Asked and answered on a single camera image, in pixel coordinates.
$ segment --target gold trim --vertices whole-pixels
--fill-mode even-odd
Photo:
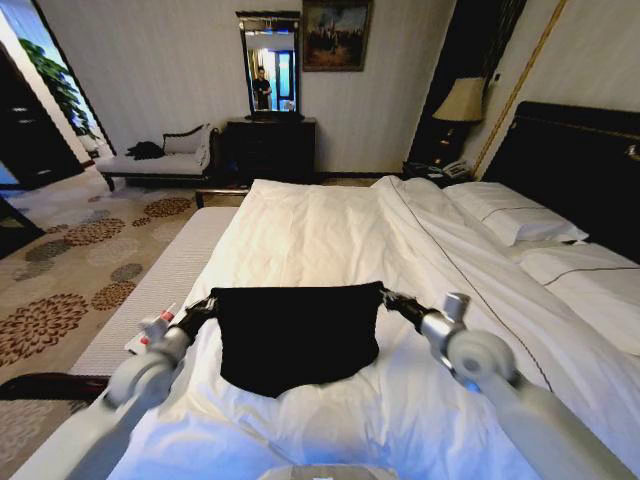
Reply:
[[[482,164],[482,161],[484,160],[484,157],[486,156],[487,151],[489,150],[489,147],[491,147],[491,144],[495,140],[495,137],[498,134],[498,130],[500,130],[500,127],[502,126],[504,119],[507,116],[507,113],[509,113],[509,110],[511,110],[511,107],[513,106],[513,102],[515,102],[516,97],[518,96],[518,93],[520,93],[520,90],[522,89],[522,85],[524,85],[525,80],[529,76],[529,72],[533,68],[533,64],[536,63],[536,60],[538,59],[538,56],[542,51],[542,47],[544,47],[544,44],[546,43],[547,38],[549,38],[549,35],[551,34],[553,27],[558,21],[558,18],[560,18],[560,14],[562,13],[562,9],[566,5],[566,3],[567,3],[567,0],[558,1],[558,4],[554,9],[553,14],[551,15],[551,18],[549,19],[549,22],[547,23],[547,26],[544,29],[544,32],[542,32],[542,35],[538,40],[536,48],[534,48],[533,52],[531,52],[529,61],[525,65],[524,70],[520,74],[518,81],[513,87],[513,90],[511,91],[511,95],[509,95],[509,99],[507,100],[507,103],[505,103],[504,107],[502,108],[502,112],[500,112],[500,116],[498,117],[497,122],[493,126],[493,129],[491,130],[491,133],[489,134],[489,137],[487,138],[487,141],[483,145],[482,150],[480,151],[480,155],[478,156],[478,159],[476,160],[476,163],[473,166],[472,175],[474,177],[476,176],[478,172],[478,168],[480,167],[480,164]]]
[[[534,122],[548,123],[550,125],[559,125],[561,127],[566,127],[566,128],[575,128],[576,130],[582,130],[584,132],[601,133],[603,135],[609,135],[611,137],[626,138],[628,140],[640,141],[640,135],[634,135],[633,133],[616,132],[615,130],[602,130],[600,128],[586,127],[584,125],[573,125],[571,123],[565,123],[565,122],[555,122],[553,120],[527,117],[524,115],[518,116],[518,118],[522,118],[524,120],[533,120]]]

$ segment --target patterned carpet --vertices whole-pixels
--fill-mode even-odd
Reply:
[[[207,206],[243,197],[209,196]],[[9,202],[47,234],[0,260],[0,383],[66,372],[195,211],[193,188],[117,184],[94,168]],[[0,478],[76,404],[0,402]]]

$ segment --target dresser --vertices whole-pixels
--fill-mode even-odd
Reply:
[[[223,132],[226,161],[236,165],[241,183],[256,178],[311,183],[316,120],[229,120]]]

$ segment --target robotic arm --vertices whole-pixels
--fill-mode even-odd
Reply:
[[[491,401],[500,426],[542,478],[635,478],[555,395],[518,372],[503,340],[466,329],[467,296],[449,294],[439,311],[387,289],[382,294],[387,309],[414,324],[456,381]],[[106,478],[144,413],[166,399],[178,363],[200,327],[215,315],[210,296],[189,307],[171,328],[161,318],[147,321],[147,353],[120,365],[100,397],[56,430],[13,478]]]
[[[387,308],[414,323],[453,378],[489,399],[502,430],[542,478],[635,478],[558,397],[518,372],[504,340],[466,329],[469,297],[448,294],[440,312],[394,292],[383,294]]]

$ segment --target framed painting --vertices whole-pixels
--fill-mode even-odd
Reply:
[[[304,0],[303,70],[363,70],[371,9],[371,0]]]

